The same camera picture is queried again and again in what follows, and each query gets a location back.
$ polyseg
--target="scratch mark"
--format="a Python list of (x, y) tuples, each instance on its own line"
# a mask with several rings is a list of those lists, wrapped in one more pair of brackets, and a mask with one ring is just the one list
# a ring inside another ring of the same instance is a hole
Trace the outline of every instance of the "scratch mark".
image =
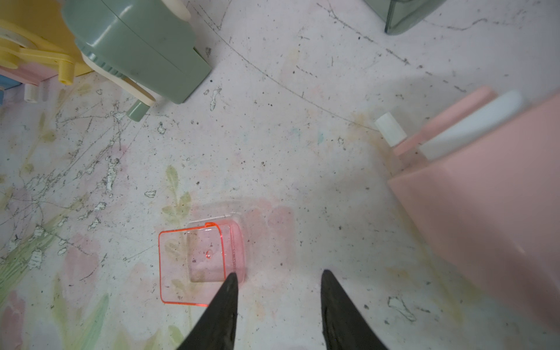
[(393, 51), (391, 51), (391, 50), (389, 50), (389, 49), (385, 49), (385, 50), (387, 50), (387, 52), (390, 53), (391, 55), (397, 57), (397, 58), (399, 59), (399, 61), (401, 61), (401, 62), (404, 63), (405, 66), (406, 66), (407, 64), (410, 64), (410, 62), (408, 62), (408, 60), (407, 60), (406, 58), (403, 59), (403, 58), (397, 56), (397, 54), (395, 54)]
[(267, 78), (269, 78), (270, 80), (272, 80), (273, 82), (275, 82), (278, 86), (280, 86), (280, 87), (283, 88), (284, 90), (286, 90), (286, 91), (288, 91), (288, 92), (291, 92), (291, 93), (294, 94), (295, 96), (301, 98), (303, 101), (306, 101), (306, 102), (309, 103), (310, 105), (313, 105), (313, 106), (317, 107), (318, 109), (322, 110), (322, 111), (325, 112), (325, 113), (330, 114), (331, 116), (334, 116), (334, 117), (336, 117), (336, 118), (345, 120), (345, 121), (347, 121), (347, 122), (349, 122), (349, 123), (351, 123), (351, 124), (360, 126), (360, 127), (362, 127), (362, 128), (366, 128), (366, 129), (369, 129), (369, 130), (372, 130), (372, 131), (379, 132), (379, 131), (376, 130), (376, 129), (373, 129), (373, 128), (367, 127), (367, 126), (365, 126), (365, 125), (356, 123), (356, 122), (354, 122), (353, 120), (344, 118), (344, 117), (342, 117), (342, 116), (340, 116), (340, 115), (338, 115), (338, 114), (336, 114), (336, 113), (334, 113), (334, 112), (331, 112), (330, 110), (325, 109), (325, 108), (319, 106), (318, 104), (316, 104), (316, 103), (314, 103), (314, 102), (312, 102), (312, 101), (310, 101), (310, 100), (308, 100), (308, 99), (305, 99), (305, 98), (303, 97), (303, 94), (300, 96), (298, 93), (294, 92), (294, 90), (291, 90), (291, 89), (289, 89), (288, 87), (286, 87), (286, 86), (280, 84), (276, 79), (274, 79), (274, 78), (271, 77), (270, 75), (266, 74), (262, 69), (260, 69), (259, 67), (255, 66), (251, 61), (249, 61), (248, 59), (246, 59), (242, 54), (240, 54), (236, 49), (234, 49), (226, 40), (224, 40), (224, 38), (222, 38), (222, 37), (218, 34), (218, 32), (217, 32), (214, 28), (212, 28), (212, 26), (211, 26), (208, 22), (206, 22), (206, 20), (204, 20), (204, 18), (200, 15), (200, 13), (197, 11), (196, 8), (195, 8), (194, 10), (195, 10), (195, 12), (198, 14), (198, 16), (200, 16), (200, 18), (202, 18), (202, 20), (206, 23), (206, 25), (209, 26), (210, 29), (212, 29), (212, 31), (218, 36), (218, 38), (220, 38), (220, 40), (222, 40), (233, 52), (235, 52), (239, 57), (241, 57), (241, 58), (242, 58), (247, 64), (249, 64), (251, 67), (255, 68), (257, 71), (259, 71), (261, 74), (263, 74), (264, 76), (266, 76)]
[(86, 253), (85, 251), (83, 251), (82, 248), (81, 248), (79, 245), (75, 245), (74, 243), (68, 241), (68, 240), (65, 239), (65, 238), (60, 237), (60, 236), (57, 235), (57, 234), (51, 234), (51, 233), (48, 233), (48, 232), (47, 232), (47, 234), (48, 234), (48, 235), (51, 235), (51, 236), (55, 236), (56, 238), (60, 239), (60, 242), (62, 242), (63, 244), (64, 244), (64, 243), (70, 244), (71, 246), (73, 246), (74, 248), (76, 248), (78, 251), (80, 251), (80, 252), (82, 252), (82, 253), (84, 253), (84, 254), (86, 254), (86, 255), (90, 255), (90, 254)]
[(439, 28), (445, 28), (445, 29), (456, 30), (456, 31), (465, 31), (465, 30), (471, 28), (472, 26), (474, 26), (474, 25), (476, 25), (476, 24), (478, 24), (478, 23), (480, 23), (480, 22), (486, 22), (486, 23), (487, 23), (487, 22), (488, 22), (488, 19), (486, 19), (486, 18), (480, 18), (479, 20), (474, 21), (470, 26), (465, 27), (465, 28), (459, 28), (459, 27), (453, 27), (453, 26), (442, 26), (442, 25), (435, 24), (435, 23), (432, 23), (432, 22), (429, 22), (429, 21), (426, 21), (426, 20), (422, 20), (422, 21), (423, 21), (423, 22), (426, 22), (426, 23), (428, 23), (428, 24), (431, 24), (432, 26), (439, 27)]
[(313, 73), (309, 73), (308, 71), (305, 71), (305, 70), (301, 69), (299, 66), (296, 66), (296, 68), (299, 69), (299, 70), (301, 70), (303, 73), (307, 73), (307, 74), (309, 74), (310, 76), (317, 78), (316, 75), (314, 75)]
[(64, 119), (64, 120), (60, 120), (60, 121), (59, 121), (58, 118), (56, 118), (56, 119), (55, 119), (56, 129), (58, 130), (58, 123), (62, 123), (62, 124), (64, 125), (64, 124), (66, 124), (66, 123), (68, 123), (68, 122), (71, 122), (71, 121), (73, 121), (73, 120), (76, 120), (76, 119), (83, 119), (83, 118), (107, 118), (107, 117), (97, 116), (97, 115), (83, 116), (84, 114), (86, 114), (87, 112), (89, 112), (90, 110), (92, 110), (93, 108), (97, 107), (100, 103), (101, 103), (101, 102), (98, 102), (98, 103), (96, 103), (95, 105), (93, 105), (93, 106), (89, 107), (88, 109), (86, 109), (85, 111), (83, 111), (82, 113), (80, 113), (80, 114), (78, 114), (78, 115), (76, 115), (76, 116), (70, 117), (70, 118), (68, 118), (68, 119)]
[(222, 30), (223, 19), (226, 18), (227, 9), (230, 8), (231, 1), (232, 0), (230, 0), (229, 3), (227, 3), (226, 10), (223, 12), (222, 20), (220, 21), (220, 26), (218, 27), (218, 30)]
[(414, 314), (410, 310), (408, 310), (407, 306), (404, 304), (404, 301), (401, 298), (389, 297), (389, 299), (387, 300), (387, 305), (390, 308), (400, 312), (410, 322), (416, 321), (416, 316), (414, 316)]
[(369, 36), (364, 35), (362, 32), (360, 32), (359, 30), (355, 29), (354, 27), (352, 27), (351, 25), (349, 25), (348, 23), (344, 22), (343, 20), (341, 20), (333, 11), (333, 7), (330, 5), (329, 3), (329, 7), (330, 10), (326, 9), (325, 7), (321, 6), (321, 4), (317, 3), (317, 6), (319, 6), (320, 8), (324, 9), (325, 11), (327, 11), (329, 13), (329, 17), (334, 18), (335, 20), (339, 21), (340, 23), (342, 23), (343, 26), (348, 27), (350, 29), (352, 29), (356, 34), (358, 34), (359, 36), (363, 37), (364, 39), (366, 39), (367, 41), (377, 44), (376, 41), (374, 41), (373, 39), (371, 39)]
[(212, 22), (212, 24), (214, 24), (214, 26), (215, 26), (216, 28), (218, 28), (218, 30), (220, 30), (220, 28), (218, 27), (218, 25), (214, 22), (214, 20), (210, 17), (210, 15), (206, 12), (206, 10), (205, 10), (202, 6), (200, 6), (200, 5), (198, 5), (198, 7), (200, 7), (200, 9), (206, 14), (206, 17), (208, 17), (208, 19), (210, 20), (210, 22)]
[(140, 253), (132, 255), (130, 258), (123, 258), (123, 261), (124, 261), (124, 262), (130, 261), (132, 258), (135, 258), (135, 257), (139, 256), (140, 254), (142, 254), (142, 253), (148, 251), (149, 249), (152, 249), (152, 248), (155, 247), (155, 246), (156, 246), (156, 244), (154, 244), (154, 245), (152, 245), (152, 246), (149, 246), (148, 248), (142, 250)]
[(97, 270), (97, 266), (95, 267), (95, 269), (94, 269), (89, 275), (87, 275), (86, 277), (80, 279), (80, 282), (83, 281), (84, 279), (88, 278), (89, 276), (93, 275), (94, 272), (95, 272), (95, 270)]
[[(6, 193), (0, 191), (0, 193), (2, 193), (3, 195), (8, 196)], [(18, 200), (19, 202), (33, 202), (33, 204), (37, 204), (37, 203), (47, 203), (47, 204), (52, 204), (55, 207), (59, 207), (59, 208), (63, 208), (63, 209), (71, 209), (68, 207), (62, 207), (59, 206), (58, 204), (52, 203), (52, 202), (48, 202), (46, 200), (38, 200), (38, 199), (19, 199), (19, 198), (14, 198), (14, 197), (10, 197), (10, 200)]]

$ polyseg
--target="pink plastic block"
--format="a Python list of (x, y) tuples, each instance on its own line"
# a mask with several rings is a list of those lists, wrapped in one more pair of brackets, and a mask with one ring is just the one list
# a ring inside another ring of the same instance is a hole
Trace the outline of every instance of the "pink plastic block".
[(560, 94), (389, 180), (436, 254), (560, 331)]
[(439, 113), (435, 118), (426, 123), (419, 132), (397, 145), (393, 149), (393, 152), (396, 156), (400, 156), (408, 152), (409, 150), (417, 147), (419, 144), (422, 144), (442, 133), (450, 126), (464, 119), (466, 116), (474, 113), (497, 96), (498, 94), (496, 94), (488, 86), (479, 87), (453, 106)]
[(39, 63), (25, 63), (20, 65), (17, 69), (9, 69), (0, 66), (0, 75), (19, 81), (23, 84), (32, 84), (37, 86), (41, 81), (52, 78), (57, 74), (57, 71)]

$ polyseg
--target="white cylinder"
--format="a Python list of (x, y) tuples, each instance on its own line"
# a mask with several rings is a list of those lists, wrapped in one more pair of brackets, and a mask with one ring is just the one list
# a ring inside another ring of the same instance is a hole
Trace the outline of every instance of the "white cylinder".
[(39, 87), (33, 84), (25, 84), (24, 100), (30, 103), (39, 102)]

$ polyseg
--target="blue plastic piece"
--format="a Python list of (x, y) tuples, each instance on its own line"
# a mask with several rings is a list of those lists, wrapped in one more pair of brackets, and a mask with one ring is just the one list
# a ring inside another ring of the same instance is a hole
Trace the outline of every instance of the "blue plastic piece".
[(15, 81), (13, 79), (10, 78), (6, 78), (5, 76), (0, 76), (0, 86), (3, 86), (5, 90), (8, 90), (9, 88), (15, 87), (20, 85), (21, 83), (19, 81)]

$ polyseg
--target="cream plastic part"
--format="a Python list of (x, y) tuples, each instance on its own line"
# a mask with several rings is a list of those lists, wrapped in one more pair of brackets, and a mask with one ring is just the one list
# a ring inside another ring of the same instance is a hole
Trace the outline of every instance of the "cream plastic part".
[(37, 49), (37, 45), (33, 44), (29, 39), (20, 35), (18, 33), (14, 33), (11, 30), (7, 30), (5, 28), (0, 27), (0, 38), (9, 40), (13, 43), (18, 44), (26, 49)]
[(39, 87), (33, 84), (25, 84), (24, 100), (25, 102), (30, 102), (30, 103), (39, 102)]
[(374, 124), (389, 144), (389, 147), (396, 146), (407, 138), (407, 134), (391, 113), (385, 113)]
[(181, 0), (161, 0), (161, 2), (163, 2), (169, 11), (173, 12), (178, 19), (185, 22), (190, 20), (190, 12)]
[(130, 78), (126, 77), (124, 79), (121, 79), (121, 78), (115, 77), (112, 74), (109, 74), (109, 72), (106, 72), (103, 69), (101, 69), (97, 64), (92, 62), (83, 53), (82, 53), (82, 58), (83, 58), (83, 61), (86, 62), (86, 64), (88, 66), (90, 66), (91, 69), (93, 69), (97, 73), (101, 74), (105, 78), (109, 79), (110, 81), (114, 82), (115, 84), (117, 84), (121, 88), (125, 89), (130, 94), (132, 94), (134, 97), (136, 97), (138, 100), (142, 101), (142, 103), (144, 103), (144, 104), (146, 104), (150, 107), (153, 106), (154, 103), (156, 103), (156, 99), (154, 99), (152, 95), (150, 95), (146, 90), (141, 88), (138, 84), (133, 82)]

